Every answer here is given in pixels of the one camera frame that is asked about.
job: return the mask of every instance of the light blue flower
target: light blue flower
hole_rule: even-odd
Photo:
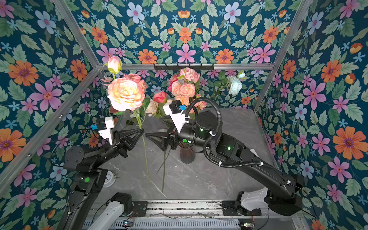
[[[55,67],[54,69],[52,69],[54,71],[55,74],[59,74],[60,70],[57,69],[57,67]]]
[[[364,199],[363,195],[361,196],[357,196],[359,198],[358,201],[362,202],[363,205],[365,205],[365,203],[368,203],[368,201],[366,199]]]
[[[33,221],[31,222],[31,224],[33,224],[33,225],[36,225],[37,224],[37,222],[39,222],[40,220],[39,220],[39,218],[40,218],[40,216],[38,216],[38,217],[33,217]]]
[[[354,63],[356,63],[357,61],[362,61],[362,57],[365,57],[365,54],[362,55],[362,52],[359,52],[358,56],[353,57],[353,59],[355,59]]]
[[[331,9],[332,9],[332,7],[331,7],[331,4],[330,4],[328,7],[326,7],[326,12],[329,13]]]
[[[339,123],[340,123],[340,127],[342,126],[342,127],[344,127],[345,128],[345,126],[347,125],[347,122],[345,122],[345,119],[343,118],[341,121],[339,121]]]
[[[192,22],[194,22],[197,18],[196,18],[197,15],[190,15],[190,20]]]
[[[1,42],[1,44],[3,45],[3,47],[1,47],[3,50],[6,49],[6,51],[9,52],[9,50],[13,49],[12,47],[9,47],[9,43],[4,43],[4,42]]]
[[[77,15],[78,19],[81,20],[82,22],[84,22],[85,18],[83,17],[83,15]]]
[[[97,15],[95,15],[94,13],[91,13],[91,18],[93,18],[94,20],[97,19]]]
[[[142,14],[144,14],[147,17],[149,15],[149,11],[147,11],[146,9],[143,9]]]
[[[330,225],[330,228],[335,229],[336,225],[332,222],[332,220],[329,220],[328,224]]]
[[[141,28],[146,28],[146,26],[145,26],[145,25],[146,25],[146,23],[145,23],[145,22],[141,22],[141,21],[140,21],[138,26],[139,26],[139,27],[141,27]]]
[[[50,182],[49,186],[52,187],[56,183],[56,180],[55,179],[52,179],[49,182]]]
[[[229,22],[229,21],[224,22],[224,27],[225,27],[226,29],[228,29],[228,28],[229,28],[229,26],[230,26],[230,22]]]
[[[329,196],[326,196],[325,202],[326,202],[327,204],[332,203],[332,201],[330,200],[330,197],[329,197]]]
[[[222,8],[221,11],[219,11],[219,15],[222,17],[224,14],[226,14],[226,12],[224,11],[224,9]]]
[[[14,128],[14,126],[18,126],[16,124],[16,120],[10,121],[10,120],[6,120],[6,123],[8,123],[7,125],[5,125],[5,128],[10,127],[10,129],[12,130]]]
[[[271,16],[272,16],[272,17],[271,17],[272,19],[277,18],[277,12],[275,12],[275,13],[274,13],[274,14],[272,14]]]
[[[26,188],[29,186],[29,180],[24,180],[24,182],[21,184],[23,188]]]
[[[259,8],[262,10],[266,6],[266,1],[259,3]]]
[[[25,4],[26,9],[28,9],[28,11],[33,11],[32,6],[28,5],[28,3]]]
[[[51,21],[57,22],[56,15],[51,14],[50,17],[51,17]]]
[[[42,173],[40,173],[40,170],[37,170],[37,173],[33,173],[33,176],[34,176],[34,179],[38,179],[38,178],[40,178],[40,175],[41,175]]]

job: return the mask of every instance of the rose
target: rose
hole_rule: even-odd
[[[180,100],[182,105],[190,105],[189,98],[184,95],[178,95],[174,98],[174,100]]]
[[[113,80],[107,93],[112,107],[118,111],[135,110],[146,97],[142,86],[126,77]]]
[[[147,109],[146,109],[146,113],[149,113],[148,116],[152,116],[152,115],[155,115],[157,113],[157,108],[159,107],[159,104],[152,100],[150,101]]]
[[[188,98],[192,98],[195,95],[195,86],[193,84],[183,84],[180,87],[180,94]]]
[[[172,85],[174,82],[176,82],[178,80],[178,75],[174,74],[173,76],[171,76],[170,80],[169,80],[169,87],[167,88],[170,92],[172,92]]]
[[[171,88],[172,88],[173,91],[171,93],[174,96],[178,96],[180,94],[180,87],[181,87],[181,83],[179,81],[173,82],[173,84],[171,86]]]
[[[153,100],[155,102],[158,102],[158,103],[165,103],[166,102],[166,96],[167,96],[167,93],[165,93],[164,91],[161,91],[159,93],[156,93],[153,96]]]
[[[123,63],[117,56],[111,56],[107,62],[107,69],[110,73],[118,74]]]

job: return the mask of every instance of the floral wallpaper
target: floral wallpaper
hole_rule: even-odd
[[[314,230],[368,229],[367,7],[312,5],[258,110],[281,170],[304,178]]]

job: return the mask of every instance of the white flower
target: white flower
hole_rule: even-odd
[[[127,15],[133,17],[134,23],[139,23],[139,20],[144,20],[144,15],[142,14],[142,7],[140,5],[135,6],[134,3],[130,2],[128,4],[130,10],[127,10]]]
[[[40,20],[38,20],[38,21],[37,21],[38,25],[39,25],[42,29],[46,28],[46,29],[47,29],[47,31],[48,31],[50,34],[53,34],[53,33],[54,33],[53,28],[56,28],[56,24],[55,24],[55,22],[54,22],[54,21],[51,21],[51,20],[50,20],[50,15],[49,15],[46,11],[44,11],[44,12],[43,12],[43,14],[42,14],[42,13],[41,13],[40,11],[38,11],[38,10],[36,10],[35,14],[36,14],[36,16],[40,19]]]
[[[254,74],[254,77],[258,77],[260,74],[263,74],[263,70],[253,70],[251,74]]]
[[[272,97],[270,97],[269,99],[268,99],[268,101],[267,101],[267,107],[269,108],[269,109],[271,109],[271,108],[273,108],[273,102],[274,102],[275,100],[272,98]]]
[[[312,173],[314,173],[313,166],[309,166],[309,162],[306,160],[304,163],[300,163],[300,168],[303,170],[301,171],[304,177],[308,176],[309,179],[312,179]]]
[[[50,178],[51,179],[55,178],[56,181],[59,181],[59,180],[61,180],[61,176],[66,175],[68,170],[64,169],[63,165],[64,165],[64,162],[61,163],[60,166],[55,165],[55,166],[52,167],[52,170],[54,170],[54,171],[52,173],[50,173]]]
[[[304,120],[305,119],[305,115],[307,113],[307,108],[304,108],[303,104],[299,104],[299,107],[295,107],[295,112],[297,112],[297,114],[295,114],[295,118],[296,119],[301,119]]]
[[[236,17],[239,17],[241,15],[241,9],[238,9],[239,3],[234,2],[233,6],[230,4],[226,6],[225,11],[227,12],[224,15],[225,20],[230,19],[230,23],[234,23],[236,20]]]
[[[231,83],[231,86],[230,86],[230,89],[229,89],[229,94],[238,95],[238,93],[240,92],[241,87],[242,87],[239,78],[237,78],[235,76],[232,76],[229,79],[229,81]]]
[[[315,29],[319,29],[322,25],[321,19],[323,18],[323,12],[314,13],[312,16],[312,21],[308,23],[309,34],[311,35]]]

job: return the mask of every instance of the cable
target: cable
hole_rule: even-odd
[[[109,201],[109,200],[107,200],[105,204],[101,205],[101,206],[97,209],[97,211],[96,211],[96,212],[95,212],[95,214],[93,215],[91,225],[93,224],[93,220],[95,219],[95,216],[96,216],[96,214],[97,214],[98,210],[100,210],[100,208],[102,208],[102,206],[104,206],[104,205],[106,205],[106,206],[107,206],[107,202],[108,202],[108,201]]]
[[[262,225],[262,227],[260,227],[259,229],[257,229],[257,230],[261,230],[266,224],[267,224],[267,222],[268,222],[268,220],[270,219],[270,208],[268,208],[268,217],[267,217],[267,221],[265,222],[265,224],[264,225]]]

